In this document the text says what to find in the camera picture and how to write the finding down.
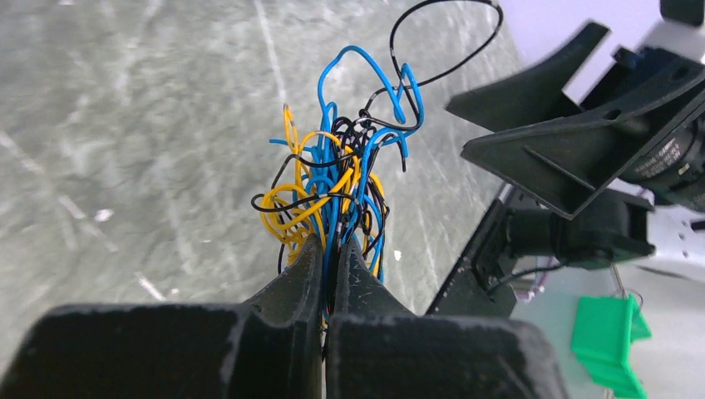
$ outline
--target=gray concrete floor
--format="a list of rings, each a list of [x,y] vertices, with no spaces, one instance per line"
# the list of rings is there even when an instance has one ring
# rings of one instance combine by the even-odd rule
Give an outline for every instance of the gray concrete floor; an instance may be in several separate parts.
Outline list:
[[[32,321],[76,302],[241,301],[276,275],[250,207],[283,160],[282,102],[317,127],[316,81],[349,43],[389,71],[391,23],[415,1],[0,0],[0,368]],[[489,8],[429,7],[400,30],[420,78],[491,31]],[[519,65],[505,34],[423,89],[408,172],[381,155],[392,207],[387,286],[425,310],[499,186],[459,157],[483,132],[451,94]],[[348,57],[328,98],[351,115],[378,87]],[[107,221],[94,216],[112,213]]]

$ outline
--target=cable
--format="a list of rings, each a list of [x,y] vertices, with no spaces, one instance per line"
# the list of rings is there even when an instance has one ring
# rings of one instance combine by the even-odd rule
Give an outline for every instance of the cable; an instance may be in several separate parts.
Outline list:
[[[426,112],[420,87],[436,81],[460,68],[496,37],[503,13],[499,5],[486,0],[465,0],[488,4],[497,10],[499,20],[492,35],[473,53],[460,63],[443,73],[417,82],[407,63],[400,63],[394,52],[397,29],[402,22],[420,8],[436,2],[453,0],[430,0],[404,12],[392,26],[389,36],[389,53],[394,74],[398,83],[394,86],[382,72],[377,62],[357,46],[346,46],[323,69],[318,79],[318,104],[321,108],[321,122],[318,131],[311,131],[303,138],[293,120],[291,109],[284,105],[284,139],[272,139],[271,143],[286,145],[290,154],[279,168],[278,173],[266,193],[255,195],[251,205],[260,212],[265,228],[280,243],[278,271],[283,272],[298,256],[310,234],[316,234],[323,246],[323,325],[332,312],[335,281],[331,265],[338,259],[340,249],[350,239],[361,243],[362,256],[370,272],[381,282],[384,281],[385,226],[390,209],[385,201],[381,181],[372,172],[377,156],[383,146],[396,144],[402,160],[402,170],[406,171],[406,158],[409,156],[407,138],[422,127]],[[357,118],[338,115],[338,104],[326,102],[323,88],[328,73],[348,53],[362,57],[374,70],[382,83],[382,89],[375,91]],[[369,108],[373,100],[383,92],[392,104],[394,122],[384,121],[373,116]],[[405,112],[411,110],[411,117]],[[293,169],[293,181],[280,184],[286,170]],[[283,254],[288,259],[284,262]]]
[[[497,24],[495,25],[495,28],[492,30],[492,34],[488,36],[488,38],[477,48],[475,51],[471,52],[470,55],[467,57],[463,58],[460,62],[455,64],[454,66],[450,67],[449,69],[439,73],[438,75],[432,76],[425,81],[421,81],[418,86],[423,87],[429,83],[433,83],[434,81],[437,81],[439,79],[442,79],[445,76],[448,76],[452,74],[454,71],[457,71],[460,69],[463,65],[465,65],[469,60],[480,54],[482,50],[485,50],[487,46],[492,43],[492,41],[495,40],[497,35],[500,33],[500,29],[502,28],[502,25],[504,24],[504,11],[502,10],[502,7],[498,2],[491,1],[491,0],[426,0],[425,2],[420,2],[416,6],[413,6],[406,10],[401,17],[397,19],[396,22],[394,22],[394,26],[392,27],[392,31],[389,34],[389,54],[392,58],[392,64],[394,65],[394,68],[396,70],[399,69],[398,67],[398,61],[397,61],[397,56],[394,52],[394,38],[397,35],[397,29],[402,25],[402,22],[406,20],[409,16],[411,16],[414,12],[418,11],[421,8],[424,8],[425,6],[429,6],[431,4],[435,4],[438,2],[477,2],[481,4],[485,4],[487,6],[492,7],[496,12],[497,12]],[[367,104],[365,105],[364,110],[369,110],[370,106],[372,105],[372,102],[374,101],[375,97],[378,95],[382,94],[386,90],[386,87],[383,87],[377,91],[375,91],[370,99],[367,101]]]
[[[554,270],[558,270],[559,268],[564,268],[565,266],[567,266],[567,264],[556,264],[553,266],[543,266],[540,268],[528,268],[526,270],[521,270],[517,273],[507,274],[506,276],[500,278],[499,280],[491,284],[489,287],[487,287],[487,295],[492,295],[502,285],[510,283],[518,278],[522,278],[533,273],[552,272]]]

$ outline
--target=green plastic part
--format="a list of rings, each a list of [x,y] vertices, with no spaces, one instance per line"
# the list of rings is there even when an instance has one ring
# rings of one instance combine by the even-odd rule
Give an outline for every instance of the green plastic part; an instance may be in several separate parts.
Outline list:
[[[646,398],[629,365],[632,342],[645,338],[651,330],[633,295],[579,300],[571,347],[594,383],[611,388],[616,397]]]

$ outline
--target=wire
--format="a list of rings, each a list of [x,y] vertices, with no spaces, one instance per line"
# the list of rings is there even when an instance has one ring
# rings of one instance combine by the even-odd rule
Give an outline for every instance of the wire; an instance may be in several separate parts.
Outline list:
[[[392,32],[389,34],[389,54],[392,58],[392,64],[394,65],[394,68],[396,70],[399,69],[398,67],[398,61],[397,61],[397,56],[394,52],[394,39],[397,35],[397,29],[402,25],[402,22],[406,20],[409,16],[411,16],[414,12],[418,11],[421,8],[424,8],[426,6],[430,6],[432,4],[436,4],[439,2],[477,2],[481,4],[485,4],[487,6],[492,7],[496,12],[497,12],[497,24],[495,25],[495,28],[492,30],[492,34],[488,36],[488,38],[473,52],[470,53],[467,57],[463,58],[460,62],[455,64],[454,66],[448,68],[447,70],[439,73],[438,75],[432,76],[425,81],[421,81],[418,86],[423,87],[429,83],[433,83],[434,81],[437,81],[439,79],[442,79],[445,76],[448,76],[452,74],[454,71],[457,71],[460,69],[463,65],[465,65],[469,60],[473,59],[475,56],[480,54],[487,46],[492,43],[492,41],[495,40],[497,35],[500,33],[500,29],[502,28],[502,25],[504,24],[504,11],[502,10],[502,7],[500,4],[496,1],[491,1],[491,0],[426,0],[425,2],[420,2],[416,6],[413,6],[406,10],[401,17],[397,19],[396,22],[394,22],[394,26],[392,27]],[[372,102],[374,101],[375,97],[379,96],[386,90],[386,87],[383,87],[377,91],[375,91],[370,99],[367,101],[367,104],[365,105],[364,110],[369,110],[370,106],[372,106]]]
[[[389,35],[389,53],[398,83],[383,73],[378,63],[358,46],[346,46],[323,69],[318,79],[317,95],[321,108],[318,131],[300,137],[294,123],[293,112],[283,106],[284,139],[272,139],[271,143],[285,145],[289,155],[283,161],[270,190],[255,195],[251,205],[260,212],[265,228],[281,243],[278,271],[292,264],[310,234],[316,234],[323,246],[323,326],[333,312],[335,285],[333,261],[337,261],[340,249],[355,239],[361,243],[362,256],[370,272],[384,282],[385,226],[391,210],[385,201],[382,182],[372,172],[382,147],[395,144],[406,171],[409,156],[407,138],[420,129],[426,112],[420,87],[436,81],[460,68],[496,37],[503,13],[499,5],[486,0],[465,0],[490,5],[497,10],[499,20],[495,31],[473,53],[443,73],[417,82],[411,67],[400,63],[394,52],[397,29],[402,22],[420,8],[436,2],[455,0],[431,0],[421,2],[404,12],[392,26]],[[367,104],[359,110],[357,118],[338,115],[338,104],[326,101],[325,81],[328,73],[348,54],[363,58],[382,83]],[[373,116],[369,109],[373,100],[386,92],[392,104],[394,122]],[[408,115],[405,108],[411,110]],[[293,178],[280,184],[287,170],[293,169]]]
[[[638,310],[641,311],[643,308],[643,295],[633,288],[618,288],[612,293],[612,297],[620,296],[621,298],[628,298],[632,294],[637,297]]]
[[[540,268],[528,268],[526,270],[521,270],[517,273],[507,274],[506,276],[500,278],[499,280],[497,280],[493,284],[491,284],[489,287],[487,287],[487,290],[486,290],[487,294],[492,295],[502,285],[510,283],[518,278],[528,276],[529,274],[552,272],[554,270],[558,270],[559,268],[564,268],[565,266],[567,266],[567,264],[563,263],[563,264],[556,264],[553,266],[543,266]]]

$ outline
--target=black plastic bracket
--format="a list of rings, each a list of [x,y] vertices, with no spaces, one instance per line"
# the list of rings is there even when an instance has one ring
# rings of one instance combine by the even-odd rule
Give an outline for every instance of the black plastic bracket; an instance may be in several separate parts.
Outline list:
[[[661,0],[663,19],[701,27],[705,20],[705,2],[703,0]]]
[[[539,65],[454,96],[447,106],[495,132],[469,141],[463,158],[566,219],[705,111],[705,67],[649,48],[626,60],[631,64],[615,62],[596,94],[581,106],[573,104],[563,86],[606,32],[592,22]],[[656,61],[639,62],[642,58]],[[631,81],[639,84],[630,86]]]
[[[353,239],[340,251],[335,298],[336,314],[413,314],[372,275],[362,258],[360,245]]]
[[[327,397],[567,399],[543,333],[487,318],[334,316]]]
[[[322,259],[311,236],[242,304],[53,309],[22,342],[0,398],[319,398]]]
[[[506,229],[512,209],[538,209],[536,201],[512,188],[495,199],[453,265],[426,314],[504,317],[511,315],[516,297],[508,286],[490,297],[495,278],[511,273],[517,263],[508,247]]]
[[[547,209],[513,209],[507,246],[513,256],[551,256],[574,268],[607,268],[649,256],[645,199],[606,190],[572,220]]]

